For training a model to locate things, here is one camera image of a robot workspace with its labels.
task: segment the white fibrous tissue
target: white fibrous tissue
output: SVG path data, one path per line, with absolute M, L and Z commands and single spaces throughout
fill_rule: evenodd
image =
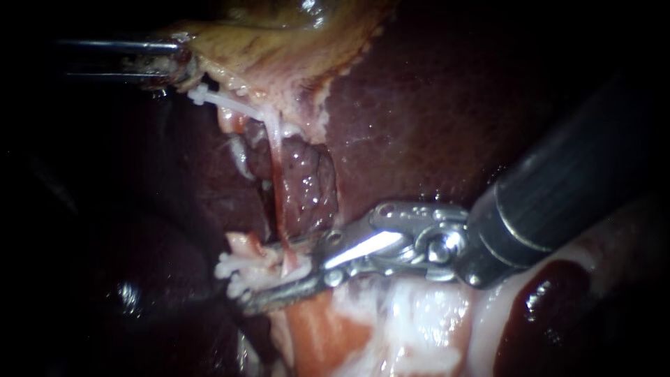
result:
M 253 235 L 226 233 L 231 253 L 219 255 L 214 276 L 229 279 L 227 295 L 231 299 L 246 291 L 259 291 L 294 281 L 307 275 L 311 261 L 303 253 L 297 254 L 298 268 L 282 275 L 283 252 L 262 246 Z
M 334 376 L 451 376 L 464 361 L 471 297 L 460 285 L 423 279 L 355 279 L 333 294 L 332 309 L 373 328 L 371 340 Z

